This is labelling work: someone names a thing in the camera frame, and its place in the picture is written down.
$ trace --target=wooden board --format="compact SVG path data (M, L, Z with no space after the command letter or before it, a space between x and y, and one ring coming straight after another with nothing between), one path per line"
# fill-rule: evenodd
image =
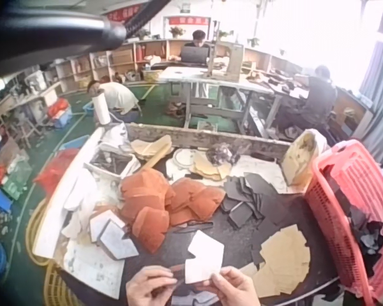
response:
M198 131L181 127L152 126L147 124L127 124L128 136L135 139L153 142L165 135L170 135L175 147L203 147L210 148L217 143L229 143L240 147L247 147L245 154L260 153L265 156L282 159L290 143L278 140L267 140L259 137L237 135L231 133Z

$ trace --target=hand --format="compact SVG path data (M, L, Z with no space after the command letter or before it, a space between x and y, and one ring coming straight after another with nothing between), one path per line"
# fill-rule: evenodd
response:
M177 282L173 273L162 266L145 266L126 283L129 306L164 306ZM161 288L156 295L152 291Z
M253 280L233 266L222 268L197 289L216 293L223 306L260 306Z

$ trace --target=white shirt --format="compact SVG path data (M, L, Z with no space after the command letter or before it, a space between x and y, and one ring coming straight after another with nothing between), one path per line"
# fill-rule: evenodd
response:
M132 91L120 83L104 83L100 84L100 88L105 91L105 100L110 110L118 108L122 113L128 113L138 104L138 99Z

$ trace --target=black table surface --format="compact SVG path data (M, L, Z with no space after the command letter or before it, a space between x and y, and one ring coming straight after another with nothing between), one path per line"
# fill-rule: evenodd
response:
M292 196L288 198L289 201L286 201L285 206L289 212L281 222L280 227L284 228L297 224L299 230L302 231L311 252L310 271L304 282L300 283L291 295L282 294L263 298L261 303L264 305L283 303L303 296L332 281L338 275L324 236L307 202L302 198L296 198L295 200L293 200L294 197ZM213 222L214 226L211 229L204 230L204 233L224 244L223 266L242 268L251 263L253 261L251 255L252 233L260 224L260 221L251 218L242 228L234 229L228 222L227 215L221 209L218 209L214 213ZM161 265L170 267L183 264L186 259L192 258L193 256L188 253L187 248L194 234L195 232L180 234L170 230L156 254L148 253L134 238L133 242L139 251L139 256L125 261L119 300L114 300L95 291L63 270L60 270L59 274L68 287L77 295L78 299L86 305L127 305L125 284L143 266ZM175 291L175 295L188 295L191 289L190 285L182 285Z

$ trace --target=computer monitor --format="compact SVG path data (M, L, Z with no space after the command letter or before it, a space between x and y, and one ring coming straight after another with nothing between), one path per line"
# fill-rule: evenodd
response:
M193 64L207 65L207 58L209 57L208 48L199 47L183 47L181 49L181 61Z

